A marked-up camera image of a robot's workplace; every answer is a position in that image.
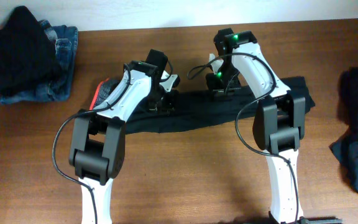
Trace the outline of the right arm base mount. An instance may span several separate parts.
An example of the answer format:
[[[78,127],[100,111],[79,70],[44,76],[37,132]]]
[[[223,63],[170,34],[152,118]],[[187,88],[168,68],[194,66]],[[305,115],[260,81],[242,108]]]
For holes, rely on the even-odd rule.
[[[275,224],[287,224],[286,222],[278,222],[274,219],[273,215],[269,212],[269,222]],[[342,224],[342,219],[338,218],[312,218],[307,219],[301,217],[295,222],[291,222],[290,224]]]

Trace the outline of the black pants red waistband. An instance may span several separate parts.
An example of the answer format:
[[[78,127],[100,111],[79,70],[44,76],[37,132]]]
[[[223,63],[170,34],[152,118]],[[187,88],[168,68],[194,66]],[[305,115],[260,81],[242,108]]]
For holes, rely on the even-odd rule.
[[[304,77],[284,78],[282,82],[305,96],[305,113],[316,106]],[[89,108],[102,103],[118,83],[110,78],[99,83]],[[240,109],[254,99],[249,86],[240,88],[234,95],[214,99],[208,90],[184,92],[177,95],[170,114],[147,111],[147,99],[143,99],[127,121],[126,134],[177,133],[234,121]]]

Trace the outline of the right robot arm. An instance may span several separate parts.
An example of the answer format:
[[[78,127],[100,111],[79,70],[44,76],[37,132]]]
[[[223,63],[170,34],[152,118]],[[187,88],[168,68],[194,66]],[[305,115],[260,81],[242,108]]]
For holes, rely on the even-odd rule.
[[[303,211],[298,194],[296,165],[300,141],[305,135],[305,97],[290,89],[272,70],[251,31],[221,29],[213,42],[218,56],[209,56],[207,86],[214,95],[229,92],[238,75],[250,87],[254,99],[241,113],[256,104],[252,132],[268,164],[272,202],[269,217],[274,223],[300,223]]]

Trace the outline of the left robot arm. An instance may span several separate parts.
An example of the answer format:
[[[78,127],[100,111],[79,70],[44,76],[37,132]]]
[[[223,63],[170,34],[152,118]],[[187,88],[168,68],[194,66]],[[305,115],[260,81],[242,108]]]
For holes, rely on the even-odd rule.
[[[101,82],[89,110],[75,118],[69,163],[81,185],[82,223],[112,222],[112,185],[124,163],[126,126],[137,110],[155,114],[173,109],[179,79],[166,72],[169,64],[154,49],[144,61],[125,64],[121,80]]]

